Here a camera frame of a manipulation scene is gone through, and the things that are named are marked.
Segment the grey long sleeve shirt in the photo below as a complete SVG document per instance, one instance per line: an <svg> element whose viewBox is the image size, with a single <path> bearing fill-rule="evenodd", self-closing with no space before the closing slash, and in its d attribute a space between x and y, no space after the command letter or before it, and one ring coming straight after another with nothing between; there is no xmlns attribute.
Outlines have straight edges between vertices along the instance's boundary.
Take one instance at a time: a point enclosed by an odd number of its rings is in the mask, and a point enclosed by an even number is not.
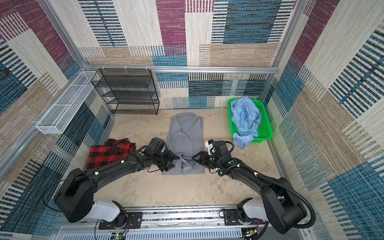
<svg viewBox="0 0 384 240"><path fill-rule="evenodd" d="M174 168L163 175L200 175L205 168L192 159L204 149L203 117L194 113L180 113L172 116L167 146L177 157Z"/></svg>

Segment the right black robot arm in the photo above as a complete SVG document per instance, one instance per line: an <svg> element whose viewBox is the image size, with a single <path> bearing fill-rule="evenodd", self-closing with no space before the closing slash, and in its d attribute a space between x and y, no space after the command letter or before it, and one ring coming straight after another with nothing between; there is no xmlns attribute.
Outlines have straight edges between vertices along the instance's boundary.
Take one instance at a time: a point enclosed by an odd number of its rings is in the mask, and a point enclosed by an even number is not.
<svg viewBox="0 0 384 240"><path fill-rule="evenodd" d="M307 216L305 201L293 190L285 178L274 179L265 176L237 158L220 157L200 152L192 157L200 165L217 170L219 176L228 176L242 182L262 197L267 221L279 233L284 234L291 228L298 228L299 222Z"/></svg>

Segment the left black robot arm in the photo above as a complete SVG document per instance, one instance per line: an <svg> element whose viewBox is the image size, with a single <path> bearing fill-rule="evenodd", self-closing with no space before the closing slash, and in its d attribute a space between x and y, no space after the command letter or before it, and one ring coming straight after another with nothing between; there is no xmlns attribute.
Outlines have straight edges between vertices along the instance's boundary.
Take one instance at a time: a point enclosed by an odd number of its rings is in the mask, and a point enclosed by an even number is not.
<svg viewBox="0 0 384 240"><path fill-rule="evenodd" d="M75 169L57 192L55 204L70 223L98 219L113 223L115 228L120 229L128 221L126 210L116 201L97 201L94 194L106 185L152 165L158 166L162 172L168 171L174 167L172 162L177 158L169 150L158 152L146 148L144 151L139 149L131 152L123 160L94 170Z"/></svg>

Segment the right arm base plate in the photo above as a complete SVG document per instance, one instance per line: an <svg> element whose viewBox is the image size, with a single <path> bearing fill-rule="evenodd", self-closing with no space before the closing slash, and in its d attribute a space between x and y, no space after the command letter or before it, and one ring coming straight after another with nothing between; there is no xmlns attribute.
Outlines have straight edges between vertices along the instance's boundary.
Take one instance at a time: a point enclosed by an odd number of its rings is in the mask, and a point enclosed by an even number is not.
<svg viewBox="0 0 384 240"><path fill-rule="evenodd" d="M218 215L224 220L225 226L258 226L266 223L264 220L249 219L246 218L245 215L240 216L236 209L221 209Z"/></svg>

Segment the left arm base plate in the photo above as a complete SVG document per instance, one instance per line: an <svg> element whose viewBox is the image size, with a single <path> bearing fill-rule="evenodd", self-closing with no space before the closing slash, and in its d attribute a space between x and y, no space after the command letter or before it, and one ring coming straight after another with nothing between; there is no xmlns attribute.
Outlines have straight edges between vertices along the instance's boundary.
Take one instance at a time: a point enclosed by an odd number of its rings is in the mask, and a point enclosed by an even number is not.
<svg viewBox="0 0 384 240"><path fill-rule="evenodd" d="M139 229L142 224L143 212L121 212L112 221L102 220L99 224L99 230L127 230Z"/></svg>

